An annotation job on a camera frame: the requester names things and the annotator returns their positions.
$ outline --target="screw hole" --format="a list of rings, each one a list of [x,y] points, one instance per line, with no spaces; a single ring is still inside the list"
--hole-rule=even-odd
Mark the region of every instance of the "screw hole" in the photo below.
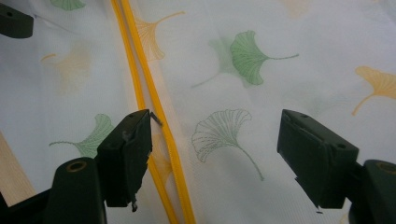
[[[87,162],[85,162],[85,161],[75,161],[75,162],[70,163],[66,167],[66,170],[69,173],[74,173],[74,172],[83,170],[86,166],[87,166]]]
[[[337,147],[340,147],[340,148],[347,148],[347,146],[344,145],[344,144],[337,144]]]

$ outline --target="yellow stripe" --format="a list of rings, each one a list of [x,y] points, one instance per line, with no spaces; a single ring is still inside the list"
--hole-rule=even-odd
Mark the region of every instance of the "yellow stripe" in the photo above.
[[[125,51],[126,51],[126,55],[127,55],[127,59],[128,59],[128,64],[129,64],[129,68],[131,71],[132,80],[134,83],[134,92],[136,94],[137,107],[139,110],[144,109],[144,108],[146,108],[145,99],[143,96],[143,91],[142,91],[142,87],[140,84],[139,75],[138,75],[136,65],[135,65],[134,55],[132,53],[132,48],[131,48],[131,43],[129,41],[129,38],[128,38],[128,35],[126,32],[125,23],[121,16],[120,7],[117,3],[117,0],[112,0],[111,4],[113,6],[114,12],[116,13],[116,16],[117,16],[117,20],[119,22],[120,33],[122,36],[122,40],[124,42],[124,47],[125,47]],[[158,193],[160,194],[161,200],[163,202],[163,207],[164,207],[165,212],[169,218],[169,222],[177,223],[177,217],[176,217],[175,210],[171,204],[171,201],[169,200],[165,186],[163,185],[163,182],[161,181],[160,174],[158,172],[157,166],[155,165],[155,162],[154,162],[154,159],[152,158],[152,156],[150,156],[148,159],[148,168],[149,168],[149,171],[153,178],[154,184],[157,187]]]
[[[146,55],[143,51],[142,44],[140,42],[139,34],[137,32],[136,24],[134,22],[134,14],[131,10],[128,0],[121,0],[122,9],[124,10],[124,15],[131,31],[132,40],[134,41],[134,47],[140,64],[145,75],[145,79],[148,84],[148,91],[151,96],[154,109],[158,115],[158,118],[163,122],[163,136],[166,141],[166,145],[169,151],[169,157],[171,159],[172,169],[175,176],[175,181],[177,185],[177,192],[181,202],[181,208],[183,210],[183,215],[186,223],[195,223],[194,213],[192,211],[191,201],[189,192],[186,186],[186,180],[183,175],[181,168],[180,159],[177,153],[177,147],[175,139],[169,129],[168,122],[166,120],[165,114],[163,112],[163,107],[161,106],[161,101],[158,93],[155,89],[154,81],[152,79],[151,73],[149,71],[149,66],[147,64]]]

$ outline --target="black object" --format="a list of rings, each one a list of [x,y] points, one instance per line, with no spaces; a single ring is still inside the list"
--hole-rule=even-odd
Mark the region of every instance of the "black object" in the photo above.
[[[109,207],[125,207],[141,188],[152,150],[150,115],[128,115],[98,147],[95,159],[79,158],[58,167],[52,188],[7,207],[0,200],[2,224],[104,224]]]
[[[350,223],[396,223],[396,165],[356,163],[359,149],[305,114],[283,110],[277,152],[297,175],[312,203],[342,208]]]
[[[0,34],[28,38],[33,34],[33,17],[0,3]]]

